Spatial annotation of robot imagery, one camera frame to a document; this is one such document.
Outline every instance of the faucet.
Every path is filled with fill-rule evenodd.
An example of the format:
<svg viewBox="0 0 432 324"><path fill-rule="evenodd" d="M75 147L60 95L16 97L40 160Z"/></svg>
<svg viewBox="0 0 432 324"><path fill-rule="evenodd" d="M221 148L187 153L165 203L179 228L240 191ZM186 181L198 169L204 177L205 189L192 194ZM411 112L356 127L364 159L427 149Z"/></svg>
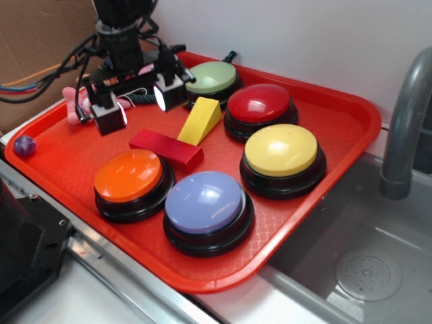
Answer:
<svg viewBox="0 0 432 324"><path fill-rule="evenodd" d="M380 193L410 194L412 169L432 173L432 47L412 62L396 102L381 168Z"/></svg>

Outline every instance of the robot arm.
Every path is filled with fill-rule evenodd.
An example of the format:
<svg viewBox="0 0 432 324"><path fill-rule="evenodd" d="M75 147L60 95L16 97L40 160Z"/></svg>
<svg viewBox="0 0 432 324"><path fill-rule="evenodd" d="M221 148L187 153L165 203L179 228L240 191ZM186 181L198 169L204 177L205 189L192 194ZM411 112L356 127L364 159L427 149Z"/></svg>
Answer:
<svg viewBox="0 0 432 324"><path fill-rule="evenodd" d="M156 92L163 110L169 108L167 105L186 103L184 84L195 79L175 55L186 47L168 47L155 36L158 27L150 15L157 0L93 0L93 4L100 40L96 55L104 62L90 76L78 80L77 89L86 87L92 111L89 116L76 106L80 122L93 117L102 135L124 128L126 117L115 98L140 88L148 93ZM151 29L142 32L145 24ZM142 51L140 39L150 38L157 40L157 48Z"/></svg>

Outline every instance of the red rectangular block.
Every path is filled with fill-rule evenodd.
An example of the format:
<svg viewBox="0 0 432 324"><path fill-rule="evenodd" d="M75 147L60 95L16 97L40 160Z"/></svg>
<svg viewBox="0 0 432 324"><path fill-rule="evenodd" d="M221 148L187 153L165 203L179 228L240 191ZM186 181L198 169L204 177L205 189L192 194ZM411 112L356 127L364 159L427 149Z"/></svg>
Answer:
<svg viewBox="0 0 432 324"><path fill-rule="evenodd" d="M203 159L204 152L194 146L150 130L142 130L129 141L131 149L150 150L172 167L190 173Z"/></svg>

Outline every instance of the sink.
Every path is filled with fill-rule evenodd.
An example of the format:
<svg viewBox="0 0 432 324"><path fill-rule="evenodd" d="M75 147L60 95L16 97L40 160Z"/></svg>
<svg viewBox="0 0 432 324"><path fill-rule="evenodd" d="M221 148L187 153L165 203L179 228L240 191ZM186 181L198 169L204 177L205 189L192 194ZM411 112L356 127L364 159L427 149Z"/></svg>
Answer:
<svg viewBox="0 0 432 324"><path fill-rule="evenodd" d="M361 323L430 323L432 178L390 200L381 165L362 155L268 264Z"/></svg>

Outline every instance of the green button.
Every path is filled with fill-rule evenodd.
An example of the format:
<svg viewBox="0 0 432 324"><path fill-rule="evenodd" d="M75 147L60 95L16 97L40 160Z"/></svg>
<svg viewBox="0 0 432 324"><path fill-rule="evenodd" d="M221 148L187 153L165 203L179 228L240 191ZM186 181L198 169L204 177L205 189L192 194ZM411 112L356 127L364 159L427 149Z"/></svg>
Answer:
<svg viewBox="0 0 432 324"><path fill-rule="evenodd" d="M226 62L214 61L190 69L195 83L186 83L186 90L198 94L214 93L226 89L236 81L236 68Z"/></svg>

